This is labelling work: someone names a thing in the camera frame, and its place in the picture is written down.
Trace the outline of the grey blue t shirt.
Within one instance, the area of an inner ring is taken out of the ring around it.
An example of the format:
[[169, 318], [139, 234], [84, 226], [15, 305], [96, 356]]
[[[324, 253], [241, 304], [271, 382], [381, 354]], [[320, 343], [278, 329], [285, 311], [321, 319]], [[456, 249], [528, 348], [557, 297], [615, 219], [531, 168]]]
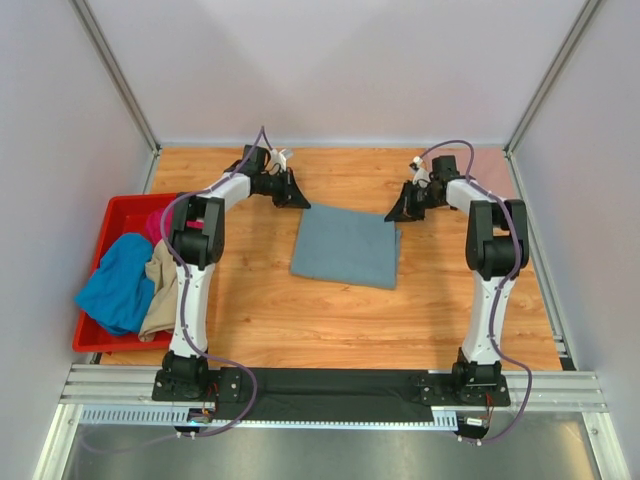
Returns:
[[314, 204], [303, 212], [290, 272], [393, 290], [402, 233], [381, 214]]

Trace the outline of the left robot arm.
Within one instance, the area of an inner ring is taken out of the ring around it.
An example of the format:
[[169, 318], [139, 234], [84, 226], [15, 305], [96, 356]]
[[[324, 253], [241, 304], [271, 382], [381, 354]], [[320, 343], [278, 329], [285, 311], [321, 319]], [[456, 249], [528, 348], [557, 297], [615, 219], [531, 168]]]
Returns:
[[176, 325], [156, 374], [153, 400], [213, 400], [206, 320], [211, 279], [224, 252], [226, 213], [254, 194], [269, 197], [277, 208], [309, 209], [288, 166], [292, 156], [289, 149], [247, 145], [243, 157], [216, 182], [177, 196], [167, 207], [172, 221], [163, 240], [176, 262], [178, 300]]

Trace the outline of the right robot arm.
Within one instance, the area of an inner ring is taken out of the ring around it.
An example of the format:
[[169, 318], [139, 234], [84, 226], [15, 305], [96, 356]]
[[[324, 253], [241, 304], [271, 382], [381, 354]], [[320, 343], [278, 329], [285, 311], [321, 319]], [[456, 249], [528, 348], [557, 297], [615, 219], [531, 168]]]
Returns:
[[529, 261], [526, 205], [463, 176], [453, 155], [434, 158], [430, 171], [415, 157], [410, 168], [413, 178], [403, 184], [385, 220], [419, 221], [427, 210], [444, 206], [465, 213], [465, 258], [474, 281], [470, 325], [457, 359], [448, 373], [416, 377], [421, 401], [431, 406], [508, 406], [502, 374], [506, 355], [500, 344], [511, 291]]

